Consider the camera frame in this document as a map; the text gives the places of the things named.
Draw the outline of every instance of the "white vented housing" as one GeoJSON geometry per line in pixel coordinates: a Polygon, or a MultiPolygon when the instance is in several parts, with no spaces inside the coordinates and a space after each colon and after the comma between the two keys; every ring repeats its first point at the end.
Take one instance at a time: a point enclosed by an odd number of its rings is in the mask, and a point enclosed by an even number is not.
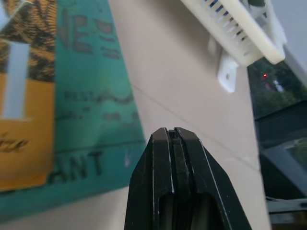
{"type": "Polygon", "coordinates": [[[247,67],[262,57],[272,64],[284,60],[286,37],[271,0],[263,8],[249,7],[247,0],[181,1],[223,47],[218,78],[228,91],[234,91],[238,65],[247,67]]]}

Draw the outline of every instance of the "clip jaw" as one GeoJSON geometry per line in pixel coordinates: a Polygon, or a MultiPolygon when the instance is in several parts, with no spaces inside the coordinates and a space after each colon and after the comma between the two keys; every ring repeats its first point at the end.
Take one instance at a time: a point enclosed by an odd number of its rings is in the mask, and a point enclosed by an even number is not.
{"type": "Polygon", "coordinates": [[[131,180],[125,230],[251,230],[236,192],[201,140],[154,132],[131,180]]]}

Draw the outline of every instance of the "white plastic bracket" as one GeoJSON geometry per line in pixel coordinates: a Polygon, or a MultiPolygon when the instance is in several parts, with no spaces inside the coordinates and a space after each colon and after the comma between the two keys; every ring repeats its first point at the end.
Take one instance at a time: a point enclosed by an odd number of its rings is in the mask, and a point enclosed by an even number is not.
{"type": "Polygon", "coordinates": [[[225,50],[222,51],[217,78],[228,92],[236,89],[236,70],[239,64],[225,50]]]}

